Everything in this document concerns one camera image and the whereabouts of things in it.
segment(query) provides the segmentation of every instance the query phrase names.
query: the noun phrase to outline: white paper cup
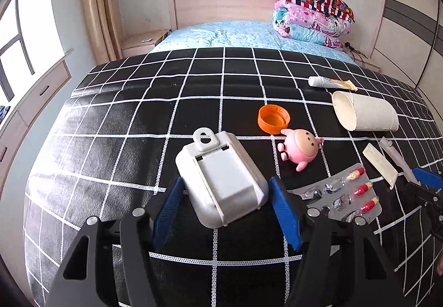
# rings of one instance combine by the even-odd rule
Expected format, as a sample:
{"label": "white paper cup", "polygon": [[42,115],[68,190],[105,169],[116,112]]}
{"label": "white paper cup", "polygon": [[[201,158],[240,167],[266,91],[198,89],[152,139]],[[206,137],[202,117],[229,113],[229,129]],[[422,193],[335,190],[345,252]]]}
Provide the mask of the white paper cup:
{"label": "white paper cup", "polygon": [[384,99],[335,91],[332,104],[338,120],[349,131],[398,130],[397,112]]}

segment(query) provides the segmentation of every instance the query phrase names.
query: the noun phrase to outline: drawer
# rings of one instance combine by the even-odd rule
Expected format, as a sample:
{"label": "drawer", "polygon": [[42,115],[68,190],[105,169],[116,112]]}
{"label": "drawer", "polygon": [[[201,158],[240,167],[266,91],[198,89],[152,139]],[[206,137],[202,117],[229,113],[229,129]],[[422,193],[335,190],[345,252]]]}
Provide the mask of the drawer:
{"label": "drawer", "polygon": [[121,53],[123,54],[123,57],[131,57],[131,56],[137,56],[139,54],[147,54],[150,52],[155,45],[144,45],[144,46],[137,46],[134,48],[127,48],[125,50],[122,50]]}
{"label": "drawer", "polygon": [[0,190],[27,129],[20,115],[15,112],[0,137]]}
{"label": "drawer", "polygon": [[54,93],[69,79],[64,61],[61,61],[45,77],[38,81],[22,100],[18,113],[30,126]]}

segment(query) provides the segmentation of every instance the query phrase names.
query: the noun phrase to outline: folded blanket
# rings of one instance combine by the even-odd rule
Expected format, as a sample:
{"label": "folded blanket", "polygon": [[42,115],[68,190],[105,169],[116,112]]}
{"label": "folded blanket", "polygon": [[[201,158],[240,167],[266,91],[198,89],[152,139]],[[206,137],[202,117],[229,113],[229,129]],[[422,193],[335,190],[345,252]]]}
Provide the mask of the folded blanket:
{"label": "folded blanket", "polygon": [[311,28],[332,37],[351,32],[352,23],[349,20],[342,20],[333,15],[325,15],[322,12],[296,5],[288,0],[279,0],[274,7],[276,9],[287,9],[289,13],[285,14],[284,17],[291,24]]}
{"label": "folded blanket", "polygon": [[272,16],[274,30],[276,30],[282,37],[298,41],[312,42],[339,51],[343,50],[343,45],[338,38],[328,36],[323,32],[311,28],[292,24],[287,21],[288,14],[289,12],[286,8],[278,8],[274,10]]}
{"label": "folded blanket", "polygon": [[354,21],[354,13],[342,0],[287,0],[311,10],[334,15],[343,20]]}

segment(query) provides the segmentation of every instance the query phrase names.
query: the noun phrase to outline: orange bottle cap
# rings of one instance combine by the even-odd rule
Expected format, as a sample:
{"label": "orange bottle cap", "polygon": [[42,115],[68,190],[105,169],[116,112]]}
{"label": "orange bottle cap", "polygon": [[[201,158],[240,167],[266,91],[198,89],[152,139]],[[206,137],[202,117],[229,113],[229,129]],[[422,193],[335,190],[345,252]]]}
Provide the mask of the orange bottle cap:
{"label": "orange bottle cap", "polygon": [[259,127],[271,135],[278,135],[287,128],[290,120],[289,113],[278,105],[265,105],[258,111]]}

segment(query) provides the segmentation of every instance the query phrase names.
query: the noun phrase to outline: red and white capsule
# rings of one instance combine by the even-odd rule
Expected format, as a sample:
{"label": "red and white capsule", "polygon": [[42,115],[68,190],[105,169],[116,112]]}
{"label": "red and white capsule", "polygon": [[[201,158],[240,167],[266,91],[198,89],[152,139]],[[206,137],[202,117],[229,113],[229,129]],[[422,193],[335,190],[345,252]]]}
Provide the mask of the red and white capsule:
{"label": "red and white capsule", "polygon": [[365,173],[364,167],[359,167],[357,170],[352,171],[349,176],[346,178],[347,181],[352,181],[360,177],[362,174]]}
{"label": "red and white capsule", "polygon": [[371,210],[375,207],[375,205],[378,204],[379,201],[380,201],[380,200],[378,199],[378,197],[375,196],[373,199],[371,199],[371,200],[369,200],[368,202],[366,202],[366,203],[360,208],[360,211],[361,211],[363,214],[368,213],[369,211],[371,211]]}
{"label": "red and white capsule", "polygon": [[354,196],[360,197],[368,192],[370,189],[372,189],[372,182],[368,181],[364,185],[357,187],[357,189],[354,191]]}

